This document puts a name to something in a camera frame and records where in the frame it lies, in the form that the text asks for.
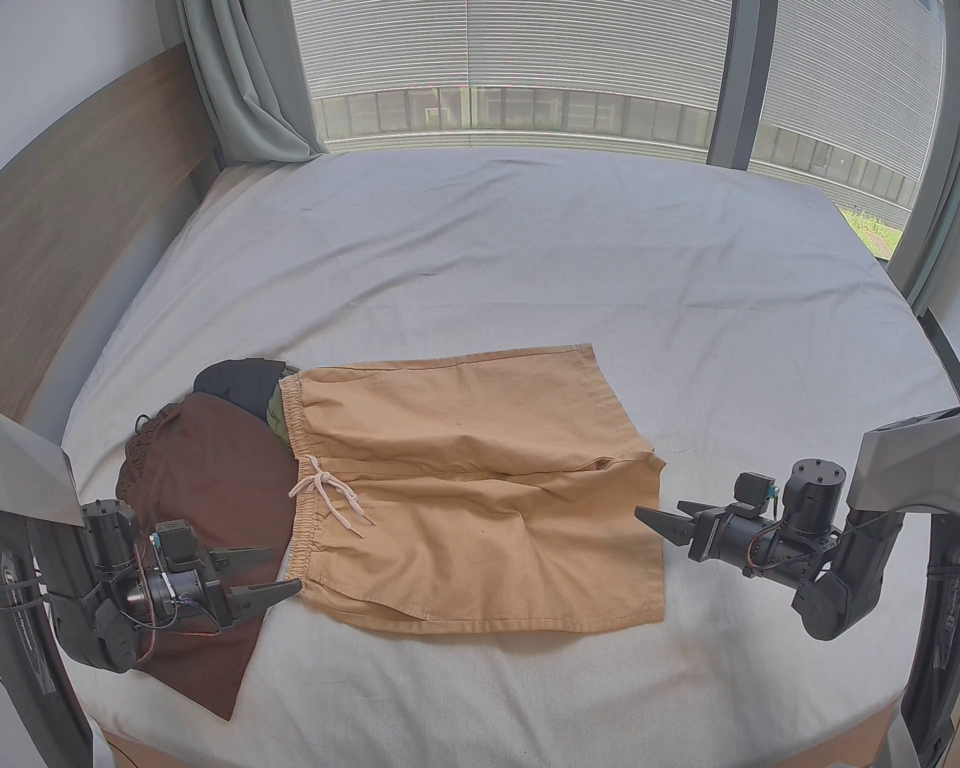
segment wood panel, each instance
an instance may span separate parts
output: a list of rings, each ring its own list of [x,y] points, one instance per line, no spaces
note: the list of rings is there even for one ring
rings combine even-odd
[[[93,94],[0,170],[0,413],[22,420],[101,276],[215,146],[181,44]]]

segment white drawstring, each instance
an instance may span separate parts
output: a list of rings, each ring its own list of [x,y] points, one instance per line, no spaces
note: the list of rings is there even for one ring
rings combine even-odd
[[[307,456],[307,458],[310,460],[310,464],[313,465],[313,469],[317,471],[317,474],[310,475],[309,477],[304,477],[302,480],[300,480],[298,484],[295,485],[288,493],[290,498],[293,498],[298,493],[303,491],[305,488],[308,488],[309,486],[312,485],[315,489],[317,489],[317,493],[320,494],[320,498],[324,500],[324,504],[326,504],[326,508],[333,514],[334,517],[340,520],[344,528],[346,528],[348,531],[352,531],[361,539],[364,538],[362,533],[360,533],[356,528],[350,525],[349,520],[347,520],[343,515],[341,515],[339,512],[337,512],[333,508],[333,502],[330,501],[330,497],[326,495],[326,491],[324,490],[324,483],[326,483],[331,488],[335,488],[337,492],[347,500],[347,504],[350,505],[350,508],[356,514],[364,518],[370,525],[376,525],[376,523],[373,522],[369,517],[367,517],[366,513],[364,513],[363,507],[360,506],[360,501],[357,499],[357,494],[354,493],[353,489],[349,485],[347,485],[347,483],[345,483],[343,480],[338,480],[329,472],[325,472],[322,469],[320,469],[320,462],[317,461],[316,456]]]

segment khaki shorts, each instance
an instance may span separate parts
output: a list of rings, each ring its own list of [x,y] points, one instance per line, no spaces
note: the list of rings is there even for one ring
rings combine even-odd
[[[286,576],[308,603],[412,634],[662,621],[661,540],[633,511],[658,506],[663,461],[590,345],[319,368],[280,388],[302,481]]]

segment bed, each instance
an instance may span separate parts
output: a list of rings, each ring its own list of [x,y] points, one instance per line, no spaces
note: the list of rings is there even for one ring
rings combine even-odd
[[[866,430],[955,405],[909,308],[818,190],[637,156],[408,150],[238,166],[150,274],[73,404],[82,500],[137,416],[224,358],[301,367],[592,342],[667,462],[660,504],[738,472],[852,469]],[[271,609],[230,722],[67,661],[106,729],[198,766],[761,766],[906,682],[928,520],[877,609],[808,637],[791,594],[665,550],[666,620],[595,636],[405,637]]]

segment headboard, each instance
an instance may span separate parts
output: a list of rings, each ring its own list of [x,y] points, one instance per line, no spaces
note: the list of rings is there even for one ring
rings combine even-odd
[[[0,170],[0,413],[23,421],[84,303],[216,143],[181,44]]]

